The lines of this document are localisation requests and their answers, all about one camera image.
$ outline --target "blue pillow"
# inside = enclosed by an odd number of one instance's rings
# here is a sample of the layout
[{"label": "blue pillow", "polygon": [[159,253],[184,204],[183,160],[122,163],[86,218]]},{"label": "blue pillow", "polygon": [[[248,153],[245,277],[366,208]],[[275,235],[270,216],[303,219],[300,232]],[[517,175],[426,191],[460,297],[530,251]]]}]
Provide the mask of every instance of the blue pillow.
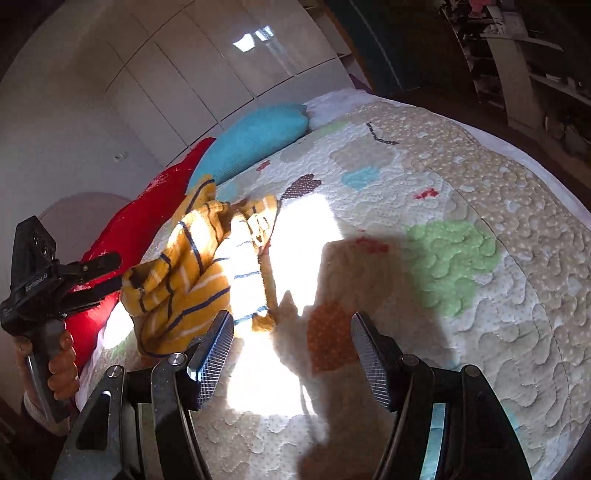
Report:
[{"label": "blue pillow", "polygon": [[306,106],[285,103],[250,113],[226,130],[207,149],[195,168],[187,192],[206,174],[217,185],[278,152],[308,129]]}]

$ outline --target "white wall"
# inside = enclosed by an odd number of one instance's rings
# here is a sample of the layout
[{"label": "white wall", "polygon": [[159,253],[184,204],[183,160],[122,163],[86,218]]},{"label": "white wall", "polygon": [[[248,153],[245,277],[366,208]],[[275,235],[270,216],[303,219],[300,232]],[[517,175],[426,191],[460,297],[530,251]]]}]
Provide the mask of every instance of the white wall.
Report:
[{"label": "white wall", "polygon": [[[70,70],[78,45],[110,2],[67,1],[25,45],[0,82],[0,297],[8,297],[14,229],[60,198],[134,198],[161,170],[103,95]],[[114,156],[127,152],[127,159]],[[12,340],[0,331],[0,395],[18,408]]]}]

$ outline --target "human hand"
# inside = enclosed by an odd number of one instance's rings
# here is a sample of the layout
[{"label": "human hand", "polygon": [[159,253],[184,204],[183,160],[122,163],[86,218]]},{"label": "human hand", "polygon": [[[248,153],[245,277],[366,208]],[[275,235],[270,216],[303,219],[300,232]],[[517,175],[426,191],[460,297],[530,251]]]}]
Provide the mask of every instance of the human hand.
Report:
[{"label": "human hand", "polygon": [[[41,402],[33,385],[31,373],[27,367],[26,358],[33,352],[33,345],[26,337],[15,337],[15,350],[18,369],[25,385],[25,390],[33,404],[41,409]],[[56,400],[67,400],[75,395],[80,388],[78,369],[74,361],[76,352],[72,347],[73,340],[70,332],[65,330],[60,336],[60,352],[49,362],[49,371],[52,376],[47,385],[53,390]]]}]

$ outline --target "orange polka dot pattern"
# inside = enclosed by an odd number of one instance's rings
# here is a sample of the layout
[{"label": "orange polka dot pattern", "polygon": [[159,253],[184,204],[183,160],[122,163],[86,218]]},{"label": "orange polka dot pattern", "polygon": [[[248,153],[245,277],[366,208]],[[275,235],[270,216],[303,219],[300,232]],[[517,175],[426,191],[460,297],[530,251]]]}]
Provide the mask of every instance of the orange polka dot pattern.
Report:
[{"label": "orange polka dot pattern", "polygon": [[337,370],[358,362],[350,335],[353,312],[346,312],[335,301],[316,307],[308,322],[308,350],[312,373]]}]

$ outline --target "red pillow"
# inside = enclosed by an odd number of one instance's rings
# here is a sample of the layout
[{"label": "red pillow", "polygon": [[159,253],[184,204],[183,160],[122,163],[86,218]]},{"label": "red pillow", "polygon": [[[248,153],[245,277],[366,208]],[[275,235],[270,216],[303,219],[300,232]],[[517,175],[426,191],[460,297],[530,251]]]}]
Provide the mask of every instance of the red pillow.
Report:
[{"label": "red pillow", "polygon": [[[164,170],[137,199],[115,214],[90,250],[84,254],[82,261],[92,260],[107,252],[119,252],[121,266],[84,287],[92,287],[121,275],[142,260],[160,227],[172,217],[184,200],[189,178],[214,140],[215,138],[201,140],[181,163]],[[96,347],[96,337],[105,326],[118,300],[119,292],[113,293],[95,308],[66,320],[66,328],[74,339],[76,365],[79,370],[82,370],[90,359]]]}]

